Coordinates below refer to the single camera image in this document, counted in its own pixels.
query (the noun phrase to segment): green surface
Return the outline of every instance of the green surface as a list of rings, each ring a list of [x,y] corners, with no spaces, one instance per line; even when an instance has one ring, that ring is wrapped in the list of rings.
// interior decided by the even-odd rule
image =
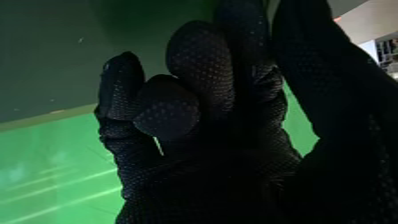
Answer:
[[[316,138],[291,96],[284,126],[306,154]],[[112,223],[121,184],[94,116],[2,132],[0,144],[0,223]]]

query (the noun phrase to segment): textured glove fabric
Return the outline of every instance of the textured glove fabric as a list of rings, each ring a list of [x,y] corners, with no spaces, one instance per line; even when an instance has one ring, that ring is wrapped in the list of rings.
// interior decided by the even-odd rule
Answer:
[[[224,1],[219,15],[242,5],[247,1]],[[247,19],[227,20],[242,26],[261,18],[254,28],[263,32],[251,34],[247,45],[254,48],[267,44],[268,25],[263,10],[252,12],[263,8],[261,1],[249,5],[242,13]],[[124,187],[121,224],[286,221],[283,182],[300,156],[281,128],[281,73],[268,62],[267,48],[252,55],[235,47],[226,38],[235,35],[227,21],[215,17],[215,23],[187,23],[171,38],[167,67],[174,78],[156,76],[144,84],[131,53],[105,65],[96,116]],[[249,41],[245,33],[236,33],[240,44]],[[158,137],[163,156],[149,135]]]
[[[398,88],[332,22],[325,0],[281,1],[274,45],[320,137],[286,190],[291,220],[398,223],[396,147],[386,144],[393,128],[382,125]]]

